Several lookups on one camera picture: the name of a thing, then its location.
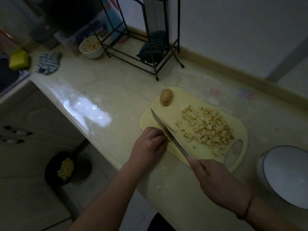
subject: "metal rack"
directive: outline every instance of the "metal rack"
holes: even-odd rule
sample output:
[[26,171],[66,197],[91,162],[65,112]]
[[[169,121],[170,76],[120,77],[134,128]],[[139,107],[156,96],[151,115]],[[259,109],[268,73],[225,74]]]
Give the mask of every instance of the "metal rack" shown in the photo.
[[[84,14],[84,12],[82,11],[82,8],[78,5],[78,3],[74,0],[75,4],[78,6],[78,8],[80,9],[81,13],[83,14],[84,18],[87,20],[88,22],[88,25],[90,26],[90,28],[92,29],[93,33],[95,34],[97,40],[100,42],[102,48],[104,49],[104,51],[106,52],[107,56],[108,57],[111,57],[111,56],[114,56],[115,58],[118,58],[138,69],[141,69],[149,74],[152,74],[155,76],[156,80],[159,81],[159,78],[157,76],[157,74],[159,73],[159,71],[163,68],[163,66],[167,63],[167,61],[172,57],[172,55],[174,55],[175,59],[179,62],[179,64],[182,66],[182,68],[184,68],[185,66],[177,59],[176,55],[175,55],[175,52],[177,50],[177,52],[179,53],[180,52],[180,1],[181,0],[178,0],[178,3],[177,3],[177,15],[178,15],[178,26],[177,26],[177,39],[172,43],[172,45],[169,43],[169,25],[168,25],[168,16],[167,16],[167,1],[168,0],[159,0],[159,1],[162,1],[163,4],[164,4],[164,19],[165,19],[165,28],[166,28],[166,42],[167,42],[167,46],[165,48],[165,53],[164,53],[164,59],[161,60],[161,61],[158,61],[155,63],[154,61],[154,57],[153,57],[153,51],[152,51],[152,46],[151,46],[151,39],[150,39],[150,32],[149,32],[149,27],[148,27],[148,20],[147,20],[147,15],[146,15],[146,12],[145,12],[145,6],[144,4],[139,1],[139,0],[133,0],[135,2],[137,2],[138,4],[141,5],[141,8],[142,8],[142,13],[143,13],[143,18],[144,18],[144,23],[145,23],[145,30],[146,30],[146,36],[145,35],[142,35],[142,34],[139,34],[137,32],[134,32],[134,31],[131,31],[127,28],[127,25],[126,25],[126,22],[125,22],[125,19],[124,19],[124,16],[123,16],[123,13],[122,13],[122,10],[121,10],[121,7],[119,5],[119,2],[118,0],[116,0],[116,3],[120,9],[120,14],[121,14],[121,17],[122,17],[122,22],[114,27],[112,25],[112,22],[108,16],[108,13],[106,11],[106,8],[102,2],[102,0],[100,0],[101,4],[102,4],[102,7],[106,13],[106,17],[108,19],[108,21],[110,22],[110,25],[112,27],[112,32],[110,32],[105,38],[103,38],[102,40],[100,40],[95,32],[95,30],[93,29],[93,27],[91,26],[90,24],[90,19],[87,18],[87,16]],[[118,31],[118,28],[120,26],[122,26],[124,24],[125,26],[125,30],[124,31]],[[120,33],[119,36],[113,40],[109,45],[105,44],[105,40],[110,37],[114,32],[118,32]],[[147,62],[144,62],[144,61],[141,61],[139,58],[136,58],[136,57],[133,57],[127,53],[124,53],[124,52],[121,52],[120,50],[118,49],[115,49],[114,48],[114,45],[124,36],[124,35],[127,35],[129,37],[132,37],[132,38],[135,38],[137,40],[140,40],[142,42],[148,42],[149,43],[149,48],[150,48],[150,52],[151,52],[151,59],[152,59],[152,63],[147,63]],[[147,69],[144,69],[144,68],[141,68],[140,66],[137,66],[123,58],[120,58],[119,56],[115,55],[114,53],[111,53],[110,51],[113,50],[115,52],[118,52],[126,57],[129,57],[135,61],[137,61],[138,63],[142,63],[146,66],[149,66],[150,68],[152,68],[154,71],[150,71],[150,70],[147,70]]]

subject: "sponge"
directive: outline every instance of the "sponge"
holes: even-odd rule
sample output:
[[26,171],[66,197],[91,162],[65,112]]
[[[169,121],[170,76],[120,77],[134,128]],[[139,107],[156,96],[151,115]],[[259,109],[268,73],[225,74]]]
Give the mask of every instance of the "sponge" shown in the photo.
[[30,64],[29,59],[30,59],[30,56],[26,51],[24,50],[18,51],[14,53],[13,55],[11,55],[9,67],[12,70],[20,70],[20,69],[28,68]]

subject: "white bowl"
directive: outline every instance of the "white bowl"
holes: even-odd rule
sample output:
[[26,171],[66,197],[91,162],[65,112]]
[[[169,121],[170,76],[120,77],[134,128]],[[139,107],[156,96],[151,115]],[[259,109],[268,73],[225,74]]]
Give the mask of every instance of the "white bowl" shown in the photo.
[[285,201],[308,209],[308,152],[297,147],[279,146],[257,161],[263,185]]
[[85,39],[83,42],[81,42],[81,44],[79,45],[79,50],[80,52],[82,52],[85,56],[87,56],[88,58],[98,58],[100,57],[103,53],[104,53],[104,49],[102,48],[102,46],[100,46],[98,49],[92,51],[92,52],[85,52],[84,51],[84,44],[85,42],[87,42],[90,38],[95,38],[95,36],[90,36],[87,39]]

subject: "dish towel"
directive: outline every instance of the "dish towel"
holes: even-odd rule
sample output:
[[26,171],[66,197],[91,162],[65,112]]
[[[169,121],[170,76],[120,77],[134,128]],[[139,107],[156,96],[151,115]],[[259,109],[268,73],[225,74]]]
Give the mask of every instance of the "dish towel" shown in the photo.
[[42,54],[39,57],[37,73],[50,75],[56,72],[60,66],[61,53]]
[[[166,31],[157,31],[150,34],[151,47],[153,51],[154,62],[160,62],[164,59],[166,42]],[[137,55],[141,61],[152,63],[151,51],[149,42],[146,42]]]

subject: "knife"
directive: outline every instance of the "knife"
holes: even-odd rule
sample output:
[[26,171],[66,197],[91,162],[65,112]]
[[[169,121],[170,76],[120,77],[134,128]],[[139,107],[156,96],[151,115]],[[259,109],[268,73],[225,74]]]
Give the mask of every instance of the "knife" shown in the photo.
[[184,147],[180,144],[180,142],[176,139],[176,137],[170,132],[170,130],[166,127],[166,125],[159,119],[159,117],[154,113],[154,111],[151,109],[152,115],[155,119],[155,121],[160,125],[160,127],[163,129],[163,131],[166,133],[166,135],[171,139],[171,141],[175,144],[175,146],[179,149],[179,151],[182,153],[182,155],[187,159],[187,156],[189,154],[184,149]]

